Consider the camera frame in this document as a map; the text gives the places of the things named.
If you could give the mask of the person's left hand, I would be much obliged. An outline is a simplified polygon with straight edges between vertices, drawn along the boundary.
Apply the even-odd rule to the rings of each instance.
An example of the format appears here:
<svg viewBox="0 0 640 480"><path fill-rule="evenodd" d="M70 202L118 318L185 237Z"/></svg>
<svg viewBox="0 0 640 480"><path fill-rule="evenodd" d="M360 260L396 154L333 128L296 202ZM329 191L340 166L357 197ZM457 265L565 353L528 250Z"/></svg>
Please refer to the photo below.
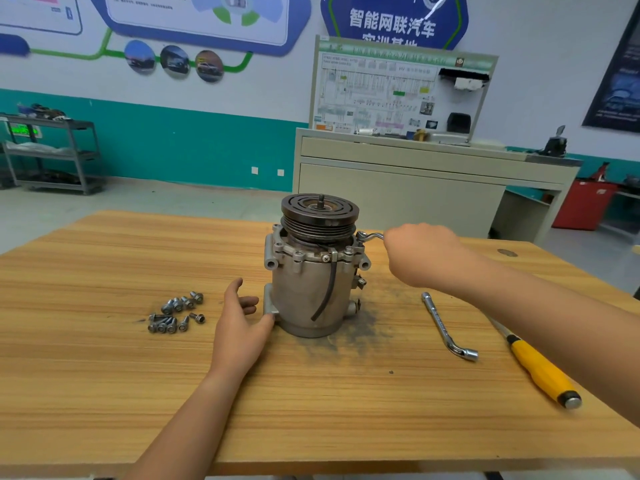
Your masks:
<svg viewBox="0 0 640 480"><path fill-rule="evenodd" d="M242 296L238 292L243 279L233 280L223 298L223 308L218 319L212 348L209 378L228 383L240 383L258 361L269 335L253 335L247 316L256 313L257 296Z"/></svg>

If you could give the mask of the person's right hand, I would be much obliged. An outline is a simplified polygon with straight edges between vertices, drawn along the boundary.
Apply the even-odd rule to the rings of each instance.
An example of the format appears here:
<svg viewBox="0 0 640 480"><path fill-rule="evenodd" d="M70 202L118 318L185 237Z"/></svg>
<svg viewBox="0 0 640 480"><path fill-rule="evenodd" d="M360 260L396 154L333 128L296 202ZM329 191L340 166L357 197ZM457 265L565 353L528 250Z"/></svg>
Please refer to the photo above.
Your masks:
<svg viewBox="0 0 640 480"><path fill-rule="evenodd" d="M390 272L411 287L457 292L478 276L482 256L469 250L448 228L405 224L405 261Z"/></svg>

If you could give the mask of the grey metal car compressor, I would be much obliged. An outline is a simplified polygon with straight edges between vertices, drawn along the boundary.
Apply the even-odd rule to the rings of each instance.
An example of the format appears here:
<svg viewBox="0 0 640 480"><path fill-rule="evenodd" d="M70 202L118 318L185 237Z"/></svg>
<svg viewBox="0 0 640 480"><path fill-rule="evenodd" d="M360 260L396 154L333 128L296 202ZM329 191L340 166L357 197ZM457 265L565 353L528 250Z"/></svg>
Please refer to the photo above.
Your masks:
<svg viewBox="0 0 640 480"><path fill-rule="evenodd" d="M304 339L327 337L361 307L351 291L363 289L370 270L364 241L356 231L359 208L338 196L291 194L282 217L267 234L263 313L287 333Z"/></svg>

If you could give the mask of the person's left forearm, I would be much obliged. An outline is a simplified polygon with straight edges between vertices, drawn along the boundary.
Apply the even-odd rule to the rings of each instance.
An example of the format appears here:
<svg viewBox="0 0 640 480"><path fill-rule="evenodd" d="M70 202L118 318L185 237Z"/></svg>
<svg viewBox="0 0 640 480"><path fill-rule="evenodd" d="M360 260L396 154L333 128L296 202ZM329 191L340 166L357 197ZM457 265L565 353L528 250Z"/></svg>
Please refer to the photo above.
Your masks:
<svg viewBox="0 0 640 480"><path fill-rule="evenodd" d="M121 480L205 480L244 375L206 375Z"/></svg>

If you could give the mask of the person's right forearm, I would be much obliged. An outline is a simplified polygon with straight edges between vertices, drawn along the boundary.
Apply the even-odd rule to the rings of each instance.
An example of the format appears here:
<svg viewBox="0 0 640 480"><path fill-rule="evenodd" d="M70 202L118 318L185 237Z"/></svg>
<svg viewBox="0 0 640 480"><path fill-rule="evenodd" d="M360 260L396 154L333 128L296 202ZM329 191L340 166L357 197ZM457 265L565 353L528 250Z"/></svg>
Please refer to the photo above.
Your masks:
<svg viewBox="0 0 640 480"><path fill-rule="evenodd" d="M452 294L519 333L640 428L640 317L523 273L457 244L447 247Z"/></svg>

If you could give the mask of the beige training bench cabinet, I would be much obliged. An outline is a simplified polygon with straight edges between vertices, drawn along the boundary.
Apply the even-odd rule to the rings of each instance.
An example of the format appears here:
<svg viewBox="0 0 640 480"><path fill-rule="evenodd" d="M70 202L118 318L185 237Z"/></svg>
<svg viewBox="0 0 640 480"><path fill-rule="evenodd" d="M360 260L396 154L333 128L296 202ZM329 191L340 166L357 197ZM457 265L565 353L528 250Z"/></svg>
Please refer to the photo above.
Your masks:
<svg viewBox="0 0 640 480"><path fill-rule="evenodd" d="M461 237L541 243L581 160L298 128L293 193L356 204L361 228L443 225Z"/></svg>

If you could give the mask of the pile of silver bolts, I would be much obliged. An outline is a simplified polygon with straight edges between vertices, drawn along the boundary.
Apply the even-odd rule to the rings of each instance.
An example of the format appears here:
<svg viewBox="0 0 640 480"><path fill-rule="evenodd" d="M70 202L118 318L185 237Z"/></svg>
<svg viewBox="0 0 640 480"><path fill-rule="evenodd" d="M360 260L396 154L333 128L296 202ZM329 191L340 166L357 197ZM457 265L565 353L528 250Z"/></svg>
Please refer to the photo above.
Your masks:
<svg viewBox="0 0 640 480"><path fill-rule="evenodd" d="M190 291L185 296L176 296L165 302L159 313L151 313L147 320L149 333L174 334L187 332L191 322L204 324L203 313L195 312L197 306L204 304L201 292Z"/></svg>

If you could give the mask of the white wiring diagram board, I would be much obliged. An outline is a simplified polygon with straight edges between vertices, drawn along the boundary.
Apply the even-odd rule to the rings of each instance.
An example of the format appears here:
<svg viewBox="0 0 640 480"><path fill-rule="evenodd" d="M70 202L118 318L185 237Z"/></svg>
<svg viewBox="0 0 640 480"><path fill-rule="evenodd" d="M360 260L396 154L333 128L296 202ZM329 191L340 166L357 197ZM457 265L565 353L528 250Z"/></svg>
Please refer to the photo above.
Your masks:
<svg viewBox="0 0 640 480"><path fill-rule="evenodd" d="M468 146L498 60L316 36L308 127Z"/></svg>

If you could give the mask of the black device on bench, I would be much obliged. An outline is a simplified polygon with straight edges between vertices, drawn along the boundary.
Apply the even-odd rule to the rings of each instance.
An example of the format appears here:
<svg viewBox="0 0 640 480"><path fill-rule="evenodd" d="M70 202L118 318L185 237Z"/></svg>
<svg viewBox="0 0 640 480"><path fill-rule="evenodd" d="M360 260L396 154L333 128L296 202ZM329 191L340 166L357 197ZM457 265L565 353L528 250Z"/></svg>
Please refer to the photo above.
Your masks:
<svg viewBox="0 0 640 480"><path fill-rule="evenodd" d="M553 158L565 158L567 149L567 138L564 137L565 125L561 125L556 130L556 135L550 137L544 148L537 150L536 154Z"/></svg>

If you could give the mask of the red bin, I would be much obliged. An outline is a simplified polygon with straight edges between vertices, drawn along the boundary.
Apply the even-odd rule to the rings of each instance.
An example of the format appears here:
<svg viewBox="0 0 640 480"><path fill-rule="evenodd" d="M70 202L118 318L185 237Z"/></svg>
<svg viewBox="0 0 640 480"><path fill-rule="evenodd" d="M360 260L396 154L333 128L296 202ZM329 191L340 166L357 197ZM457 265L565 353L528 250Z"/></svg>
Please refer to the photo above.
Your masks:
<svg viewBox="0 0 640 480"><path fill-rule="evenodd" d="M553 228L596 231L619 188L607 179L610 164L605 161L591 176L577 178L571 184Z"/></svg>

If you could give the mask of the grey metal shelf cart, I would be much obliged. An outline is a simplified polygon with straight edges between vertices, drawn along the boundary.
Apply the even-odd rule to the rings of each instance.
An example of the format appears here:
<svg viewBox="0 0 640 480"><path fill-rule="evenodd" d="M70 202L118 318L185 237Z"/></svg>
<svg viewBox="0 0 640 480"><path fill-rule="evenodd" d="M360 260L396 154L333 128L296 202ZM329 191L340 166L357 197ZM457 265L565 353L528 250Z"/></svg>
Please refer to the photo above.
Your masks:
<svg viewBox="0 0 640 480"><path fill-rule="evenodd" d="M56 190L91 195L106 185L97 132L92 122L66 116L53 119L0 112L9 140L2 151L13 183L32 191ZM64 133L67 143L52 146L40 143L35 128Z"/></svg>

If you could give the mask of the parts on shelf cart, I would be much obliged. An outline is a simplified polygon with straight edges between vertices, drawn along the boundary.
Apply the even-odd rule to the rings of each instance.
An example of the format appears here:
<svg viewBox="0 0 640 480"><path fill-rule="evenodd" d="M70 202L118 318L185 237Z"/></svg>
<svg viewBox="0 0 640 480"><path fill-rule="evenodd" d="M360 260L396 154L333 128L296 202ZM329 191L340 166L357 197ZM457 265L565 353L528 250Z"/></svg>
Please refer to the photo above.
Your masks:
<svg viewBox="0 0 640 480"><path fill-rule="evenodd" d="M69 121L71 117L59 109L53 109L41 104L17 104L18 114L32 119L51 120L51 121Z"/></svg>

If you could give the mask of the yellow handled screwdriver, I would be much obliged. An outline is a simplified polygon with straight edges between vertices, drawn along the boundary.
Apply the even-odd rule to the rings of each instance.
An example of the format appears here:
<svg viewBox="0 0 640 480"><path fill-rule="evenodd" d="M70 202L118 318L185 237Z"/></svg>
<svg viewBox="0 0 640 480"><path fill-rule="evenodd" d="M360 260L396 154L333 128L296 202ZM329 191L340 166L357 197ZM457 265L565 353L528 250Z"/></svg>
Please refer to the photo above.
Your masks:
<svg viewBox="0 0 640 480"><path fill-rule="evenodd" d="M507 327L491 317L488 319L504 336L518 363L542 392L566 410L576 410L582 406L580 393L563 371Z"/></svg>

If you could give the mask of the dark wall poster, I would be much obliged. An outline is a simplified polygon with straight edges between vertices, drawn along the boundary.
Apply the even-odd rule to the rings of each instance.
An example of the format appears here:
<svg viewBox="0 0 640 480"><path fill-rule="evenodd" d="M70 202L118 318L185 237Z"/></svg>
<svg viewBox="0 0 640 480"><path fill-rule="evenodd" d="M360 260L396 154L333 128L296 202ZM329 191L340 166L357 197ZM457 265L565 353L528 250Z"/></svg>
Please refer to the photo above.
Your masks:
<svg viewBox="0 0 640 480"><path fill-rule="evenodd" d="M582 126L640 134L640 0Z"/></svg>

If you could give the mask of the blue framed wall graphic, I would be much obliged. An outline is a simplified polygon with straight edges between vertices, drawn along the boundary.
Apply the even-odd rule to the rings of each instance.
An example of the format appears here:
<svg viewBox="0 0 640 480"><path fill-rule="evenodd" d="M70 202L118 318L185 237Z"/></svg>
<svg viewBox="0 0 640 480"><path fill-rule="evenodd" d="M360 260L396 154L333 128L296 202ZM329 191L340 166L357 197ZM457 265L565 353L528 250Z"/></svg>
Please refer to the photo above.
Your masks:
<svg viewBox="0 0 640 480"><path fill-rule="evenodd" d="M282 57L308 23L311 0L91 0L122 36Z"/></svg>

